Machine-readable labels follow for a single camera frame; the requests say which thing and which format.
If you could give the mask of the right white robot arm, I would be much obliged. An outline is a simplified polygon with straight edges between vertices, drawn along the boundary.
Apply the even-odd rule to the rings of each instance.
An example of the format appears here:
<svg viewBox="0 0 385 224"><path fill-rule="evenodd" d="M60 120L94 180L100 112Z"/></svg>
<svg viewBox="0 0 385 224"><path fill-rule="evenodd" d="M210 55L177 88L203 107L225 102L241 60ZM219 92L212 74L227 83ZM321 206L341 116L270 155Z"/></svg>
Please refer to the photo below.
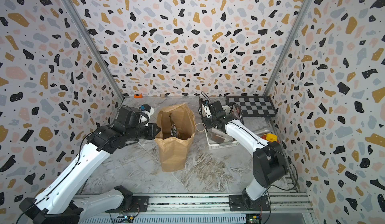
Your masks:
<svg viewBox="0 0 385 224"><path fill-rule="evenodd" d="M199 99L199 114L206 130L217 129L239 142L253 157L253 179L242 191L240 200L231 203L240 209L253 210L260 207L268 189L288 172L282 146L262 139L249 130L243 121L241 107L237 104L223 106L220 101Z"/></svg>

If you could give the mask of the brown paper bag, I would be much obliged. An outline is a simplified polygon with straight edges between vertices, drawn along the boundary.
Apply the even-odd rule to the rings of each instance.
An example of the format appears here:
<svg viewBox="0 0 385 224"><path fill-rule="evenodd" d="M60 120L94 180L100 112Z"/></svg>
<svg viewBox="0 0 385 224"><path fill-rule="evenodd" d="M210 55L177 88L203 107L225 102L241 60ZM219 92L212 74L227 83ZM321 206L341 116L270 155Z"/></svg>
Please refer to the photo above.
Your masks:
<svg viewBox="0 0 385 224"><path fill-rule="evenodd" d="M171 136L170 116L181 120L181 139ZM165 107L157 115L157 125L161 131L157 134L155 142L159 149L162 171L174 172L184 169L196 132L196 118L193 111L186 103Z"/></svg>

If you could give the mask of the black condiment packet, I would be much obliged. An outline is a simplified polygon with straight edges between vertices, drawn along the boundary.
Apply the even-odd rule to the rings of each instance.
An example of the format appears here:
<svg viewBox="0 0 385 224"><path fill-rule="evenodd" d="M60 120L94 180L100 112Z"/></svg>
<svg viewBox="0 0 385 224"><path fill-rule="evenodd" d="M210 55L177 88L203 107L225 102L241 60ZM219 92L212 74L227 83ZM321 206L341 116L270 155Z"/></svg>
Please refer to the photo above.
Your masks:
<svg viewBox="0 0 385 224"><path fill-rule="evenodd" d="M170 116L170 124L171 124L171 136L181 139L182 138L182 130L181 130L181 120L177 117Z"/></svg>

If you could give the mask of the white plastic basket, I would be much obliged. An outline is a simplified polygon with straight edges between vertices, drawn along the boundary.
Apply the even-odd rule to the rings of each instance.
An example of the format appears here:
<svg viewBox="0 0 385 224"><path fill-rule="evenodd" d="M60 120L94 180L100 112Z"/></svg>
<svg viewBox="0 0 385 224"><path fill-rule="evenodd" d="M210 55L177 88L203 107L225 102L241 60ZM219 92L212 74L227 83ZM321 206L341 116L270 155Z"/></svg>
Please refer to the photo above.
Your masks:
<svg viewBox="0 0 385 224"><path fill-rule="evenodd" d="M222 106L222 108L226 112L226 114L236 113L236 110L234 109L234 105L232 105L231 107L228 105L225 105L225 106ZM210 114L209 107L202 106L202 109L203 109L202 110L203 116L208 117L207 114ZM207 143L210 150L234 147L239 145L238 141L236 141L234 138L231 138L231 136L215 128L205 129L205 135L206 135Z"/></svg>

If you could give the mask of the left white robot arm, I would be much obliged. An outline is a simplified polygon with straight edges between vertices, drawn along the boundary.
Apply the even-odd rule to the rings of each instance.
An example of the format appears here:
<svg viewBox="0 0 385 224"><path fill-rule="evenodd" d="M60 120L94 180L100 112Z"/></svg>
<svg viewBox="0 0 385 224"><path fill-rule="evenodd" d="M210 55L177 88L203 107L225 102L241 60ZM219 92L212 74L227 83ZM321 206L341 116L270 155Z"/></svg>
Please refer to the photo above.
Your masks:
<svg viewBox="0 0 385 224"><path fill-rule="evenodd" d="M34 224L78 224L106 211L128 211L133 205L133 193L123 186L75 201L73 198L90 175L118 149L153 140L161 131L150 123L154 108L145 104L139 108L123 105L117 118L109 125L98 127L81 143L79 154L51 185L35 198L24 199L19 208Z"/></svg>

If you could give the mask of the clear bag red packet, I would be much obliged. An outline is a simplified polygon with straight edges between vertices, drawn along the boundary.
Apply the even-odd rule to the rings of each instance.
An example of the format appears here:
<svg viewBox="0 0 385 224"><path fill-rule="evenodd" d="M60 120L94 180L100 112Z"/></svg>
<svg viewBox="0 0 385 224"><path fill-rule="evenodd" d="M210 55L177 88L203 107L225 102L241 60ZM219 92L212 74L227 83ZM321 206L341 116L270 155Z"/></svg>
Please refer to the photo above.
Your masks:
<svg viewBox="0 0 385 224"><path fill-rule="evenodd" d="M207 131L208 139L210 144L223 144L232 142L233 137L225 134L220 129L211 128Z"/></svg>

